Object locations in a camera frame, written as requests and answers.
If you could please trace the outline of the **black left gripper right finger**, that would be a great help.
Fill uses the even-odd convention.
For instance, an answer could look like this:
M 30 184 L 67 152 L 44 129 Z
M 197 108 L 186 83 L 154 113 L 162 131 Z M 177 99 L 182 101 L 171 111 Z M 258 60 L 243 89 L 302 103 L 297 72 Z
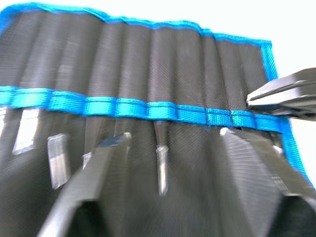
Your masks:
M 259 134 L 224 127 L 222 177 L 228 225 L 241 237 L 313 237 L 316 192 Z

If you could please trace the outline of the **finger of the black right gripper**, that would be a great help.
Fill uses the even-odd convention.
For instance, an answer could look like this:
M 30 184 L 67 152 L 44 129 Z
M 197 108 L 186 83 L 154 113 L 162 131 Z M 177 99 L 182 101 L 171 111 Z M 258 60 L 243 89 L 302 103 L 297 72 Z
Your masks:
M 316 69 L 308 68 L 274 79 L 247 96 L 248 105 L 276 105 L 316 94 Z
M 273 116 L 288 116 L 296 119 L 316 120 L 316 99 L 293 99 L 281 103 L 258 103 L 248 101 L 249 108 Z

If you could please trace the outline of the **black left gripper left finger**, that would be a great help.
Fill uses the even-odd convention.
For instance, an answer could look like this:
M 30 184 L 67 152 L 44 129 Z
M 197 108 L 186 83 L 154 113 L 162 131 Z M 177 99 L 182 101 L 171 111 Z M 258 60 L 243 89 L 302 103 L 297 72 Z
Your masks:
M 58 196 L 39 237 L 101 236 L 107 228 L 99 207 L 110 165 L 113 161 L 126 159 L 131 133 L 123 133 L 101 142 L 92 153 L 84 169 L 79 170 L 66 183 Z

